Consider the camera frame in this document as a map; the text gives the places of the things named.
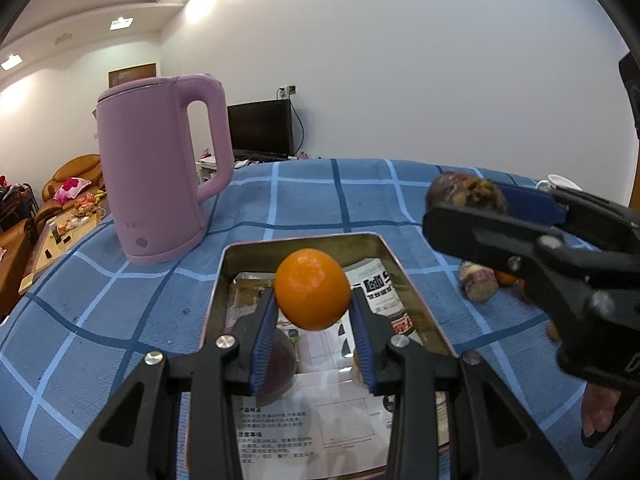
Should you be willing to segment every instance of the pink cushion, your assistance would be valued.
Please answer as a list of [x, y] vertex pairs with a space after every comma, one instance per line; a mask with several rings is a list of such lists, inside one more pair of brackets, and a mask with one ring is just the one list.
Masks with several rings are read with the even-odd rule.
[[64, 181], [60, 189], [56, 191], [53, 200], [60, 202], [61, 205], [73, 200], [87, 186], [91, 185], [90, 180], [84, 178], [68, 178]]

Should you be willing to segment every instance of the human hand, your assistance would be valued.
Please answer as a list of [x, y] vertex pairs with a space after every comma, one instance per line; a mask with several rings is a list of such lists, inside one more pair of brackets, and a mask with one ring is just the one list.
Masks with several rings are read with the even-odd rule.
[[620, 392], [587, 383], [582, 396], [582, 431], [590, 437], [594, 431], [607, 431], [613, 418], [613, 410]]

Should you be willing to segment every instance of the orange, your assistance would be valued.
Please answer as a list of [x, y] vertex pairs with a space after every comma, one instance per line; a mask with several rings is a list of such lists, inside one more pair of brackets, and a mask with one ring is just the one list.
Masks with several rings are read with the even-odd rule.
[[273, 289], [282, 313], [303, 330], [329, 328], [351, 303], [351, 287], [342, 267], [316, 249], [300, 249], [287, 256], [276, 271]]
[[516, 278], [507, 274], [506, 272], [500, 272], [500, 270], [494, 270], [495, 279], [501, 285], [513, 285], [516, 282]]

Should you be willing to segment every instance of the blue checkered tablecloth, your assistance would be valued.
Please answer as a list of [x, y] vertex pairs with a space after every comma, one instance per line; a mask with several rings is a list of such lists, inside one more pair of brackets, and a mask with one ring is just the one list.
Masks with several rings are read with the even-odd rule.
[[[531, 179], [477, 168], [391, 160], [300, 160], [236, 171], [204, 203], [209, 230], [179, 260], [126, 261], [106, 219], [25, 295], [0, 326], [0, 426], [40, 480], [52, 480], [127, 373], [153, 348], [197, 350], [223, 249], [234, 242], [377, 232], [396, 254], [458, 352], [478, 349], [569, 466], [584, 478], [599, 453], [579, 438], [584, 383], [559, 371], [547, 316], [500, 290], [471, 304], [460, 262], [420, 233], [424, 195], [442, 171], [498, 182]], [[583, 246], [568, 237], [573, 246]], [[184, 437], [186, 410], [180, 426]], [[447, 464], [441, 477], [447, 476]], [[178, 477], [188, 478], [184, 465]]]

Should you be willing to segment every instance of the leather couch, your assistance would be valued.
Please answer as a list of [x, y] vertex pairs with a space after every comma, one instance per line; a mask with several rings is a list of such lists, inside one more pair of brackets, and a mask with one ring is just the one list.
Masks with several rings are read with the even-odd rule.
[[70, 200], [65, 205], [61, 205], [59, 202], [53, 199], [53, 196], [65, 183], [68, 178], [79, 177], [85, 180], [91, 181], [91, 186], [82, 190], [78, 196], [82, 196], [85, 193], [95, 193], [104, 185], [102, 180], [102, 165], [100, 164], [100, 155], [81, 155], [77, 156], [73, 160], [70, 160], [62, 168], [56, 171], [45, 186], [42, 188], [42, 201], [43, 204], [38, 209], [34, 222], [38, 234], [44, 229], [47, 220], [59, 215], [63, 211], [72, 208], [76, 204], [76, 200]]
[[0, 261], [0, 318], [8, 316], [20, 300], [18, 290], [31, 257], [35, 227], [30, 218], [0, 233], [0, 247], [6, 253]]

